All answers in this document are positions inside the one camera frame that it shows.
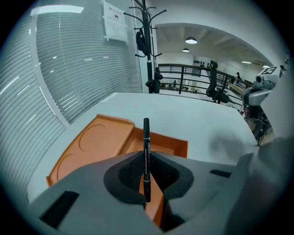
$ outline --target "black slot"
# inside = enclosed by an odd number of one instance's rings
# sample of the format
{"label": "black slot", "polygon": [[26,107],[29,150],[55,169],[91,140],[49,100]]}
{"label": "black slot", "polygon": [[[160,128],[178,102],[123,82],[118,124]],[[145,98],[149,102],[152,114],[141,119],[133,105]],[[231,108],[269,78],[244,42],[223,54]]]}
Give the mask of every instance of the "black slot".
{"label": "black slot", "polygon": [[56,229],[78,196],[76,192],[65,191],[40,217],[40,220]]}
{"label": "black slot", "polygon": [[227,171],[221,171],[221,170],[211,170],[210,173],[216,174],[218,176],[229,178],[231,176],[230,172]]}

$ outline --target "white ceiling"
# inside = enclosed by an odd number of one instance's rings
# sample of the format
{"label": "white ceiling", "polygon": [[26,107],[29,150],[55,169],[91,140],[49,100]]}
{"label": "white ceiling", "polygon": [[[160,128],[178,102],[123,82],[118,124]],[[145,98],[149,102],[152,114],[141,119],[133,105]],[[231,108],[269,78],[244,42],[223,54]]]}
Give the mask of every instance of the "white ceiling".
{"label": "white ceiling", "polygon": [[[157,27],[156,37],[159,53],[182,52],[183,48],[187,47],[190,53],[196,56],[211,58],[220,62],[234,60],[270,65],[270,62],[257,50],[225,32],[203,26],[184,24]],[[195,45],[185,43],[188,36],[195,37],[198,43]]]}

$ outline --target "chair armrest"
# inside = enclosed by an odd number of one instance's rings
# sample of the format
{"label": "chair armrest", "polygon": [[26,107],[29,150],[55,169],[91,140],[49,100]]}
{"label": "chair armrest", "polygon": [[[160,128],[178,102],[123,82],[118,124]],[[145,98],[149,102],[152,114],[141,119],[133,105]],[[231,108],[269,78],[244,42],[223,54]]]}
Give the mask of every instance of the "chair armrest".
{"label": "chair armrest", "polygon": [[225,90],[222,90],[221,88],[219,88],[219,87],[217,87],[216,88],[218,91],[220,91],[220,92],[223,92],[223,93],[228,93],[227,91],[225,91]]}

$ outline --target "railing post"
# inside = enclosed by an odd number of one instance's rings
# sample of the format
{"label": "railing post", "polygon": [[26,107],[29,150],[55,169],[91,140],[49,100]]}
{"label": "railing post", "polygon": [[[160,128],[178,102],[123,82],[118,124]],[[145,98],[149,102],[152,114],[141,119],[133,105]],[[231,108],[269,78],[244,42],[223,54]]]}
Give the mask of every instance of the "railing post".
{"label": "railing post", "polygon": [[226,87],[226,81],[228,80],[228,76],[226,76],[226,78],[225,78],[225,82],[224,82],[224,84],[223,84],[223,86],[222,86],[222,90],[225,90],[225,87]]}
{"label": "railing post", "polygon": [[182,67],[182,73],[181,73],[181,83],[180,83],[180,90],[179,90],[179,94],[182,92],[182,86],[183,86],[183,77],[184,77],[184,67]]}

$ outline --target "white poster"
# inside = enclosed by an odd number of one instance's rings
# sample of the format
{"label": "white poster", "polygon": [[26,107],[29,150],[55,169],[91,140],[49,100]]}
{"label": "white poster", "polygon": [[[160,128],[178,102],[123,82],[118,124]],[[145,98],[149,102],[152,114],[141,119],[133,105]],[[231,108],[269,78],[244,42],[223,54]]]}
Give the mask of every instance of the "white poster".
{"label": "white poster", "polygon": [[128,42],[127,25],[125,24],[124,11],[103,1],[105,38]]}

